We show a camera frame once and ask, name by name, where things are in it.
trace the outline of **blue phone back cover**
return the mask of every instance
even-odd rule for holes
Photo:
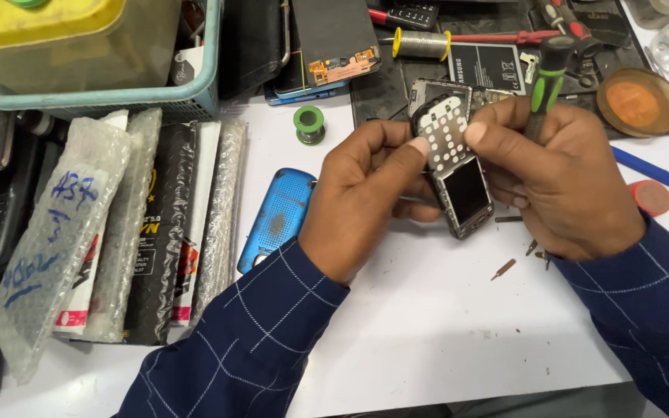
[[[316,179],[294,168],[282,168],[275,173],[239,258],[240,273],[252,270],[258,256],[269,256],[298,235]]]

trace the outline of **battery label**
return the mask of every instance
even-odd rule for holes
[[[451,80],[470,86],[509,90],[525,96],[515,45],[451,43]]]

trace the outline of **white work surface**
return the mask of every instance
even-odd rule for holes
[[[643,45],[654,35],[635,30]],[[322,109],[327,129],[315,147],[295,138],[299,106],[270,107],[257,97],[226,108],[249,123],[236,257],[275,171],[289,166],[318,176],[324,156],[353,129],[347,94],[311,104]],[[614,145],[669,170],[669,137]],[[621,172],[629,183],[645,178]],[[497,216],[512,214],[498,205]],[[658,221],[669,229],[669,212]],[[522,223],[490,221],[460,242],[442,220],[394,222],[311,353],[288,417],[629,380],[559,272],[524,256],[531,240]],[[490,282],[511,258],[518,263]],[[173,329],[170,341],[183,332]],[[110,416],[152,350],[53,339],[29,385],[5,377],[0,417]]]

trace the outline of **metal keypad plate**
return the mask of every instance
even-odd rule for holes
[[[468,119],[468,103],[456,96],[441,101],[420,118],[419,133],[431,144],[427,165],[436,177],[452,173],[473,155],[463,136]]]

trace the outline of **blue spudger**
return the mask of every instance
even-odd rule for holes
[[[652,178],[653,180],[656,180],[666,186],[669,186],[669,171],[663,170],[654,164],[650,164],[639,157],[632,156],[626,151],[616,147],[611,147],[611,149],[613,150],[613,155],[616,157],[616,161],[619,163],[629,167],[632,170],[636,170],[639,173],[642,173],[645,176]]]

